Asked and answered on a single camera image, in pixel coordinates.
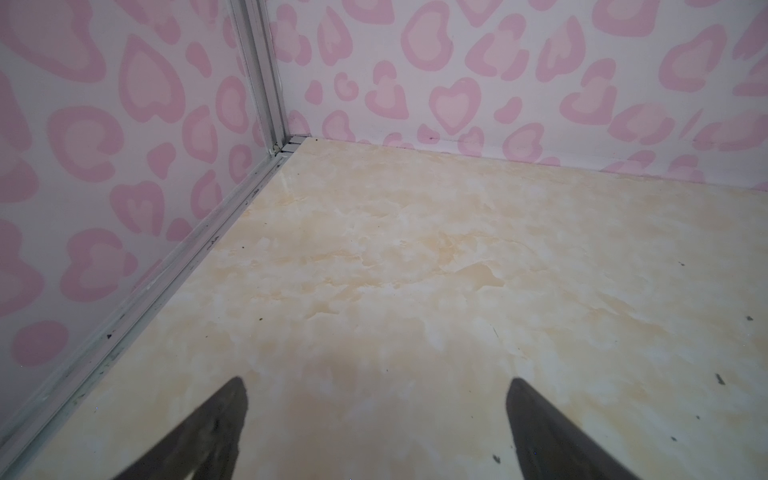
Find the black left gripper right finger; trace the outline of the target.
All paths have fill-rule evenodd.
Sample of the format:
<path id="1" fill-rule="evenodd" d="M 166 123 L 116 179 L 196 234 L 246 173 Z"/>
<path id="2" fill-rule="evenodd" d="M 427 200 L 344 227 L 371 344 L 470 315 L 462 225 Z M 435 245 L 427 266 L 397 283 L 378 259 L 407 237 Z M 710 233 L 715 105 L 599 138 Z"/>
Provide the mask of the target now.
<path id="1" fill-rule="evenodd" d="M 512 379 L 505 406 L 524 479 L 638 480 L 526 380 Z"/>

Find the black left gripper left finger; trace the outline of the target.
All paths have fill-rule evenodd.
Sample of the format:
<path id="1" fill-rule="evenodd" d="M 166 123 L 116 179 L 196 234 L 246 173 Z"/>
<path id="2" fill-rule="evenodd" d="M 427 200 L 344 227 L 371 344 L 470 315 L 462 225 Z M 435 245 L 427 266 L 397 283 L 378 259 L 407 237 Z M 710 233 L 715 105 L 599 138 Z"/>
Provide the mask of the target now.
<path id="1" fill-rule="evenodd" d="M 235 376 L 116 478 L 230 479 L 247 410 L 244 381 Z"/>

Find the aluminium frame rail left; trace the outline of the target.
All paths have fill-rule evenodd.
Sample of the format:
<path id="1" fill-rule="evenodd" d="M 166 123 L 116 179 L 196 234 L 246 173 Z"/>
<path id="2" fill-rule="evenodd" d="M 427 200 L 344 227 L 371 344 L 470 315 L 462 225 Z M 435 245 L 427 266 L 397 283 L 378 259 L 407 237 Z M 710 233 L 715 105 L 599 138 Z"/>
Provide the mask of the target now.
<path id="1" fill-rule="evenodd" d="M 1 475 L 272 176 L 262 1 L 1 5 Z"/>

